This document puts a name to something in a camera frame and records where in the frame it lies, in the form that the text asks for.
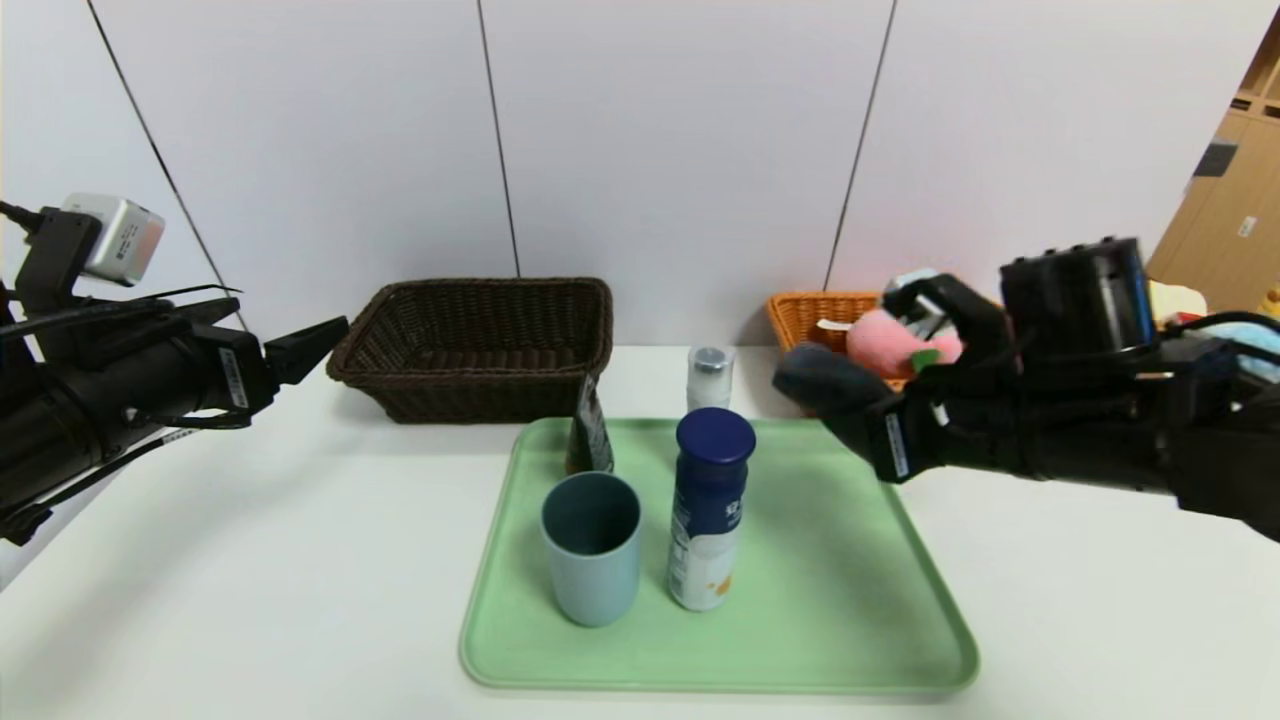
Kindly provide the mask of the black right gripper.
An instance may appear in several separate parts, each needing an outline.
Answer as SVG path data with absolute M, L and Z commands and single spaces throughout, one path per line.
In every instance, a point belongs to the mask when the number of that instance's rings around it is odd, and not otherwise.
M 876 373 L 819 345 L 785 352 L 772 384 L 861 454 L 884 483 L 902 484 L 936 468 L 1036 479 L 1009 396 L 959 395 L 925 383 L 893 395 Z

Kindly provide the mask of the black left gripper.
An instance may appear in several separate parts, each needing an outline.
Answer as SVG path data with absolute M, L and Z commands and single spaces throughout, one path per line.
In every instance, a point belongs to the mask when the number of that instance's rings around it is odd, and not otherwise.
M 131 325 L 109 336 L 96 372 L 96 441 L 246 428 L 278 384 L 301 383 L 348 332 L 347 316 L 335 316 L 261 348 L 251 333 L 218 325 Z

